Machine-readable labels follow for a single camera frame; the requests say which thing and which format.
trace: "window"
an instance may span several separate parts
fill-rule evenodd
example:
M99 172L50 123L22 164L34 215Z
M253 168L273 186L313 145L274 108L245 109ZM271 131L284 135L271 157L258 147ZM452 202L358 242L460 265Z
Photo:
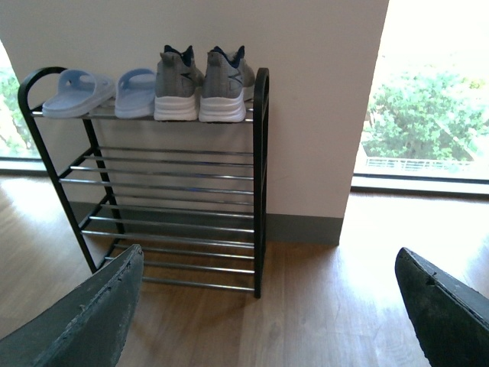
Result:
M390 0L357 175L489 180L488 10Z
M18 108L18 80L0 42L0 159L39 158Z

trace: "sneaker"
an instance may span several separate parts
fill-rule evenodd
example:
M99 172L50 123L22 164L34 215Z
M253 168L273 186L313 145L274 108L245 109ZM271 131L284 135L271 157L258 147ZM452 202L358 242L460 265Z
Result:
M245 100L253 98L254 73L246 64L245 46L225 54L214 47L207 55L207 71L200 99L199 120L240 122L245 119Z
M196 68L192 46L180 53L166 45L160 55L154 89L154 119L196 120L204 76Z

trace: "shoe rack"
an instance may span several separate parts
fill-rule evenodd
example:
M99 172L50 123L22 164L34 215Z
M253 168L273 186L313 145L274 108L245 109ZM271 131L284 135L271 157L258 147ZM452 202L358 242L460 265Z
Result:
M87 141L86 150L64 169L56 169L50 143L46 144L38 125L43 118L42 104L31 108L28 100L39 80L63 70L34 71L21 84L18 101L92 273L139 243L146 282L244 291L260 298L266 247L268 69L258 69L246 119L237 122L252 124L252 151L101 145L97 131L105 121L117 118L113 108L100 107L78 118L86 132L86 137L80 137ZM130 123L154 121L152 116L135 120ZM237 190L229 182L243 183L249 190ZM98 187L100 200L84 207L80 215L76 203L68 198L66 185L74 190ZM205 205L212 209L200 207ZM93 244L102 242L105 255L97 258Z

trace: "tree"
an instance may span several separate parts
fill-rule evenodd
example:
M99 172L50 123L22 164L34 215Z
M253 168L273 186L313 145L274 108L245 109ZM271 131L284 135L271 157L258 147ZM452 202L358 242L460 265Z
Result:
M0 136L4 143L9 147L11 151L15 151L18 154L26 155L22 151L27 151L27 155L38 155L35 143L31 137L31 133L25 123L24 117L18 108L17 92L18 81L11 67L0 68L0 98L2 98L2 104L5 104L9 111L11 118L9 121L2 121L2 124L13 124L15 127L15 136L7 134L7 136Z
M473 137L489 132L488 106L474 97L483 85L434 68L393 76L369 105L367 155L471 161Z

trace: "light blue slipper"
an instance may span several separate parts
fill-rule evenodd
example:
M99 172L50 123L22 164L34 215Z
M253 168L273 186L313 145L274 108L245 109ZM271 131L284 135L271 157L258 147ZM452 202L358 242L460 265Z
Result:
M149 69L134 69L121 76L115 97L115 115L135 119L154 114L156 74Z
M43 104L43 115L53 119L79 117L114 95L115 85L108 76L64 70L58 80L57 94Z

